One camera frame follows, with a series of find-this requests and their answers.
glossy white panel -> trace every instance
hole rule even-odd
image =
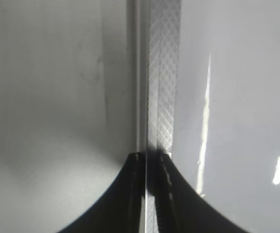
[[[280,1],[183,0],[173,160],[214,208],[280,232]]]

metal strip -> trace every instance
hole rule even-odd
[[[172,154],[181,0],[149,3],[148,144]],[[154,197],[146,203],[146,233],[156,233]]]

